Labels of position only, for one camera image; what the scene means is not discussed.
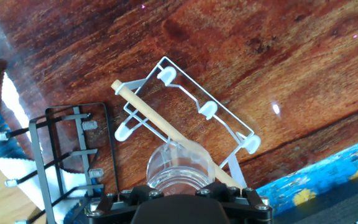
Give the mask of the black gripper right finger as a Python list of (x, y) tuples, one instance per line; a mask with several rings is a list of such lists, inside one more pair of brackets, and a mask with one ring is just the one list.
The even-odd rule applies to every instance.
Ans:
[(272, 223), (272, 208), (266, 205), (262, 197), (252, 188), (240, 189), (213, 182), (195, 192), (196, 197), (209, 199), (212, 204), (206, 206), (212, 210), (217, 205), (219, 214), (229, 223)]

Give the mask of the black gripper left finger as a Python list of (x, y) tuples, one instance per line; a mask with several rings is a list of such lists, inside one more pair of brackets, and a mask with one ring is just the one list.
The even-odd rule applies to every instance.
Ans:
[(104, 194), (92, 212), (86, 214), (86, 223), (129, 223), (140, 206), (163, 197), (163, 192), (148, 185), (140, 185), (118, 194)]

